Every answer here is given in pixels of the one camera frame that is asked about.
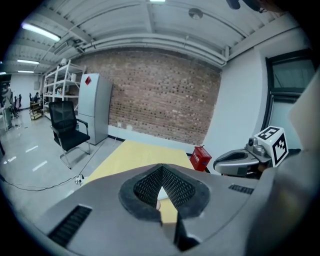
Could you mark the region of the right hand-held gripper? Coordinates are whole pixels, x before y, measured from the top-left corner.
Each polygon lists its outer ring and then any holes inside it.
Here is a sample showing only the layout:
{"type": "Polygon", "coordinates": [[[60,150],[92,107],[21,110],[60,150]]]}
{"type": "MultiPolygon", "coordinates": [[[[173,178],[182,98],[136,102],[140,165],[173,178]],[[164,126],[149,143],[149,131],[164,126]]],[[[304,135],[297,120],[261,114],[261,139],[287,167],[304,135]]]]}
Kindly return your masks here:
{"type": "Polygon", "coordinates": [[[282,127],[268,126],[249,138],[245,149],[235,149],[215,159],[216,172],[228,176],[245,176],[251,166],[269,164],[278,167],[288,155],[285,130],[282,127]]]}

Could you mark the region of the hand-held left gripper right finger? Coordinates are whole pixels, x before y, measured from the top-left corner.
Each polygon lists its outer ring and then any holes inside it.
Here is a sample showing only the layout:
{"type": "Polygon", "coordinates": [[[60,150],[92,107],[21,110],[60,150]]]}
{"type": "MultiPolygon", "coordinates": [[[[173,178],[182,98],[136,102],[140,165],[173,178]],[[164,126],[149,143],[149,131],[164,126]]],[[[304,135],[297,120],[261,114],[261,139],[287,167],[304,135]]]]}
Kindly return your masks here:
{"type": "Polygon", "coordinates": [[[262,205],[262,179],[200,173],[163,164],[162,175],[177,191],[177,222],[164,252],[245,252],[252,222],[262,205]]]}

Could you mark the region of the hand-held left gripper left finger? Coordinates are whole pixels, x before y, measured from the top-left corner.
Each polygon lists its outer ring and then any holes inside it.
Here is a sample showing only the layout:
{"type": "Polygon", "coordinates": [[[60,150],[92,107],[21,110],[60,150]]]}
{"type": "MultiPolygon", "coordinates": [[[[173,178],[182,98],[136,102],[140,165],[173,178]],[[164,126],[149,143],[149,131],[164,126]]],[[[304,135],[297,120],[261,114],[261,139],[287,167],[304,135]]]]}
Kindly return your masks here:
{"type": "Polygon", "coordinates": [[[132,216],[122,205],[122,184],[147,165],[95,179],[49,208],[36,222],[56,255],[174,256],[178,248],[159,222],[132,216]]]}

